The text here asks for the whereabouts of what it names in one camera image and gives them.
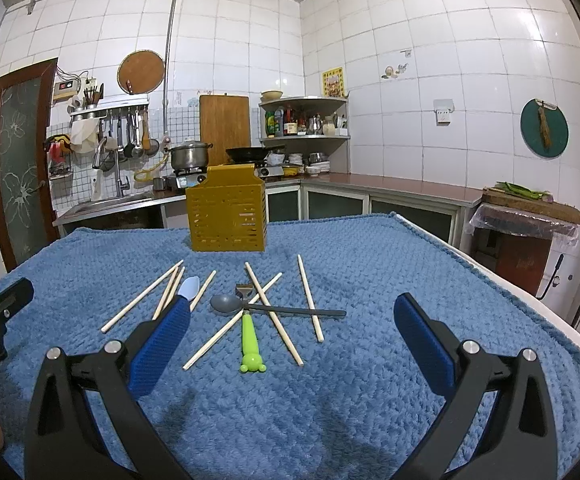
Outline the wooden chopstick long diagonal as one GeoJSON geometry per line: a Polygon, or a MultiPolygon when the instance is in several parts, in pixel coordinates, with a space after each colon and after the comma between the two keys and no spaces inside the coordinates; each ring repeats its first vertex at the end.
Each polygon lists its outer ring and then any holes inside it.
{"type": "MultiPolygon", "coordinates": [[[[267,292],[269,288],[272,288],[273,285],[276,284],[276,282],[281,279],[282,274],[283,274],[282,272],[279,272],[271,280],[269,280],[263,287],[263,291],[267,292]]],[[[255,304],[256,300],[258,299],[259,295],[257,293],[249,301],[249,304],[255,304]]],[[[231,330],[232,327],[235,326],[235,324],[237,324],[237,322],[241,320],[242,315],[243,311],[241,310],[236,315],[233,315],[232,318],[230,318],[230,320],[225,325],[221,326],[218,332],[214,334],[211,338],[209,338],[209,340],[206,341],[205,344],[203,344],[203,346],[197,352],[195,352],[194,355],[191,356],[191,358],[185,364],[183,364],[183,370],[189,370],[189,368],[193,364],[198,362],[198,360],[201,359],[201,357],[204,356],[204,354],[209,352],[209,349],[212,348],[212,346],[216,344],[216,342],[220,341],[220,339],[223,338],[229,332],[229,330],[231,330]]]]}

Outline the light blue rice spoon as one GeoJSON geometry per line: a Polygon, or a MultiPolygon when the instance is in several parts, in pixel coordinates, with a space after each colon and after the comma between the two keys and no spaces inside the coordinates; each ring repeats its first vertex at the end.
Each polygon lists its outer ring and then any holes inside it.
{"type": "Polygon", "coordinates": [[[200,279],[197,276],[190,276],[190,278],[185,278],[183,282],[179,285],[177,290],[177,295],[186,298],[189,302],[192,302],[200,291],[200,279]]]}

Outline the green-handled fork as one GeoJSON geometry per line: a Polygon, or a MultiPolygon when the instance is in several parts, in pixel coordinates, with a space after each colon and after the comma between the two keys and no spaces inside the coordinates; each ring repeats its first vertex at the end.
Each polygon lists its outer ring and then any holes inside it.
{"type": "Polygon", "coordinates": [[[249,309],[244,309],[241,318],[242,373],[264,373],[266,365],[259,353],[258,340],[252,315],[249,309]]]}

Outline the grey long-handled spoon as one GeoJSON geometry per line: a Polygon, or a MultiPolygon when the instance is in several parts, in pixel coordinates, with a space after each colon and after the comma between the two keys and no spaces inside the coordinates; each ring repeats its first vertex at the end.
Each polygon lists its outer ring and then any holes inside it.
{"type": "Polygon", "coordinates": [[[345,318],[347,312],[344,310],[322,310],[322,309],[299,309],[288,307],[270,307],[265,304],[249,304],[242,298],[235,295],[215,295],[211,298],[211,307],[220,313],[228,314],[240,310],[258,310],[263,312],[275,312],[291,315],[304,316],[325,316],[326,318],[345,318]]]}

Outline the wooden chopstick crossing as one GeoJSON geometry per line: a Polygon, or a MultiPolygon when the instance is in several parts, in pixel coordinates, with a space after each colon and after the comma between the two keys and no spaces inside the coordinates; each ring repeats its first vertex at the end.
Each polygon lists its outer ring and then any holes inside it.
{"type": "Polygon", "coordinates": [[[299,355],[299,352],[296,350],[295,345],[293,344],[293,341],[290,338],[289,334],[287,333],[287,331],[285,330],[281,321],[279,320],[278,315],[276,314],[276,311],[273,310],[273,308],[271,307],[271,304],[270,304],[265,292],[263,291],[261,283],[258,281],[258,278],[256,277],[256,274],[254,273],[250,263],[248,263],[248,262],[244,263],[244,267],[245,267],[245,270],[247,270],[247,274],[249,274],[249,277],[252,281],[252,284],[254,285],[254,287],[256,289],[256,292],[258,293],[259,299],[262,300],[263,305],[265,307],[268,307],[268,315],[270,316],[271,320],[273,321],[273,325],[276,326],[276,329],[277,329],[281,339],[283,340],[285,346],[290,351],[291,356],[293,356],[293,359],[296,362],[296,364],[298,366],[303,366],[304,361],[302,360],[301,356],[299,355]]]}

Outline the kitchen counter with cabinets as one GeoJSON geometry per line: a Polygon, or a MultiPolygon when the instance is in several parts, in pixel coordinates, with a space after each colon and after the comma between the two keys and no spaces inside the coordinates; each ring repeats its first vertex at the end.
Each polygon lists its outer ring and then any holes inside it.
{"type": "MultiPolygon", "coordinates": [[[[481,198],[480,190],[465,186],[364,174],[322,174],[268,180],[265,203],[270,221],[395,211],[465,252],[470,242],[464,226],[481,198]]],[[[185,228],[188,225],[186,196],[146,192],[100,203],[83,203],[60,214],[54,225],[62,236],[78,226],[108,230],[185,228]]]]}

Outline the steel sink faucet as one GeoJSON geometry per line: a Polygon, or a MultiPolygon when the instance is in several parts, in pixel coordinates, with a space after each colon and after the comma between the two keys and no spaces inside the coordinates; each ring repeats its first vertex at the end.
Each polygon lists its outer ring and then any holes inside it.
{"type": "Polygon", "coordinates": [[[130,189],[129,180],[122,180],[120,173],[120,149],[117,141],[111,136],[102,136],[92,160],[92,174],[90,179],[91,199],[94,202],[102,200],[103,196],[103,163],[108,159],[108,153],[112,154],[113,169],[115,174],[116,197],[122,198],[124,192],[130,189]]]}

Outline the brown glass door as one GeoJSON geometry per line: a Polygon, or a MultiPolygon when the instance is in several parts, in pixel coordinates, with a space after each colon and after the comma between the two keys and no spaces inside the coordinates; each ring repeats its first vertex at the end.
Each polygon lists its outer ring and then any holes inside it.
{"type": "Polygon", "coordinates": [[[0,77],[0,252],[8,271],[58,239],[44,151],[57,65],[50,58],[0,77]]]}

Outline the blue textured table cloth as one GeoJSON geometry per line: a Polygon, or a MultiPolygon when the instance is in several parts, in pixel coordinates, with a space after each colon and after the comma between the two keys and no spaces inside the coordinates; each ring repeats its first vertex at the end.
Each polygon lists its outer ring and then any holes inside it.
{"type": "MultiPolygon", "coordinates": [[[[281,320],[299,352],[298,366],[266,315],[254,318],[266,370],[243,374],[240,332],[232,328],[189,370],[197,352],[225,324],[207,301],[154,391],[141,402],[155,429],[197,479],[386,479],[418,444],[443,406],[430,390],[393,321],[398,295],[414,296],[430,318],[486,351],[540,358],[552,399],[558,468],[580,455],[580,348],[529,304],[464,258],[401,220],[349,217],[269,226],[263,252],[194,252],[186,230],[79,229],[0,278],[0,292],[20,278],[34,299],[8,325],[0,363],[0,424],[6,460],[24,464],[32,392],[53,347],[99,350],[100,328],[139,292],[183,259],[210,294],[229,294],[250,277],[250,263],[276,306],[308,306],[301,255],[315,306],[342,309],[321,320],[281,320]]],[[[126,338],[151,318],[164,280],[110,330],[126,338]]]]}

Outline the wooden chopping block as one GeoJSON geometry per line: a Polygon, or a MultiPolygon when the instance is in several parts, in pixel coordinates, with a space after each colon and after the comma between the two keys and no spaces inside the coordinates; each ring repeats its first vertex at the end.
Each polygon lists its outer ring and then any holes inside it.
{"type": "Polygon", "coordinates": [[[570,205],[556,202],[547,203],[544,200],[529,200],[495,190],[495,188],[484,188],[482,200],[484,203],[522,210],[530,214],[539,214],[580,226],[580,211],[570,205]]]}

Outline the gas stove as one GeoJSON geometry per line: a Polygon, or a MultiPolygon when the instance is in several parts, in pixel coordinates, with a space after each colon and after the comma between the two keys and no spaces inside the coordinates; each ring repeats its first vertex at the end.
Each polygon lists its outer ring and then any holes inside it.
{"type": "MultiPolygon", "coordinates": [[[[206,177],[206,167],[175,170],[172,174],[163,177],[165,190],[183,192],[186,188],[202,183],[206,177]]],[[[254,166],[254,174],[262,179],[280,178],[284,176],[282,166],[254,166]]]]}

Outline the yellow plastic utensil holder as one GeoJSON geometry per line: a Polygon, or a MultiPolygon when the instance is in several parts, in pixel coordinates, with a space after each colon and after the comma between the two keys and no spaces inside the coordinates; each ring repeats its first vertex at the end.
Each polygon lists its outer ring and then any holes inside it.
{"type": "Polygon", "coordinates": [[[203,182],[186,189],[194,252],[263,252],[265,183],[253,164],[207,168],[203,182]]]}

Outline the steel cooking pot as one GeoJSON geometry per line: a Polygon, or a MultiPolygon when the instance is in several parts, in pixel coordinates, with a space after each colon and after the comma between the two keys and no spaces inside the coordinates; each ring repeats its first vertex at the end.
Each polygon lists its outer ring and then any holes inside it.
{"type": "Polygon", "coordinates": [[[209,150],[212,143],[188,140],[168,150],[171,168],[175,171],[205,168],[209,164],[209,150]]]}

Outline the round woven mat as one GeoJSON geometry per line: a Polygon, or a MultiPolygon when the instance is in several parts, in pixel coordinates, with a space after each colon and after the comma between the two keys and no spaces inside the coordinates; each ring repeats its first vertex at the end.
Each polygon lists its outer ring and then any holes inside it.
{"type": "Polygon", "coordinates": [[[154,91],[165,78],[163,58],[151,50],[132,52],[122,60],[117,70],[117,82],[128,94],[154,91]]]}

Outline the black wok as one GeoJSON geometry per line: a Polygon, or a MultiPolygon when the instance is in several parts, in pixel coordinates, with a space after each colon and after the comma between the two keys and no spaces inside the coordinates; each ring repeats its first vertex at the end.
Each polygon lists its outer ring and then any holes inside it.
{"type": "Polygon", "coordinates": [[[227,148],[226,154],[234,164],[265,165],[267,156],[273,151],[265,146],[249,146],[248,148],[227,148]]]}

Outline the wooden cutting board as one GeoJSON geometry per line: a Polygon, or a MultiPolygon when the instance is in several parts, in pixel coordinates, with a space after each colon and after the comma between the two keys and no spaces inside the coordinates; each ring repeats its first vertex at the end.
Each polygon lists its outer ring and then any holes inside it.
{"type": "Polygon", "coordinates": [[[251,146],[250,107],[247,96],[200,96],[201,141],[211,144],[209,166],[229,162],[228,148],[251,146]]]}

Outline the corner shelf unit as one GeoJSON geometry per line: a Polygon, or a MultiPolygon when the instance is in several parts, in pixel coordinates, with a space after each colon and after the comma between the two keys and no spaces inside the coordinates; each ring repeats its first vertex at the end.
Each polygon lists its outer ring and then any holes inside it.
{"type": "Polygon", "coordinates": [[[285,160],[299,153],[303,163],[321,153],[333,174],[351,169],[351,133],[345,96],[281,96],[258,104],[259,143],[283,151],[285,160]]]}

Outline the wall utensil rack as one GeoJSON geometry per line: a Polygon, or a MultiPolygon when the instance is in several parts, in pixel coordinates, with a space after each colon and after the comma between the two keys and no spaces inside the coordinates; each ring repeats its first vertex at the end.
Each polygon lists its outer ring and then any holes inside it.
{"type": "Polygon", "coordinates": [[[103,151],[116,148],[122,160],[153,156],[161,146],[149,130],[148,93],[104,98],[96,104],[69,105],[70,149],[88,154],[104,140],[103,151]]]}

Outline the green round wall board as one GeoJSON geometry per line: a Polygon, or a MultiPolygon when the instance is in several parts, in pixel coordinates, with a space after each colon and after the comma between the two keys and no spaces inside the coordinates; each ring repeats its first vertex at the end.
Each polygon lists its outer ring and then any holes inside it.
{"type": "Polygon", "coordinates": [[[569,143],[569,126],[563,112],[543,100],[532,99],[524,105],[520,129],[526,146],[543,158],[561,156],[569,143]]]}

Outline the white wall socket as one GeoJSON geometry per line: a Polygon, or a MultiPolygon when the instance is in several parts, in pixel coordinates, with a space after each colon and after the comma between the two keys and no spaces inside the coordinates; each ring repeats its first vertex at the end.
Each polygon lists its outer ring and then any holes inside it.
{"type": "Polygon", "coordinates": [[[435,114],[436,125],[448,126],[452,123],[455,111],[455,104],[452,99],[438,99],[433,101],[433,112],[435,114]]]}

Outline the yellow wall poster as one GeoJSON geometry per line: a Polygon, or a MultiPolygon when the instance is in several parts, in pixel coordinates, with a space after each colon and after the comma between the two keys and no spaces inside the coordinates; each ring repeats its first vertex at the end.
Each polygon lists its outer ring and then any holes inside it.
{"type": "Polygon", "coordinates": [[[321,74],[321,94],[328,98],[341,98],[346,96],[344,72],[342,67],[325,70],[321,74]]]}

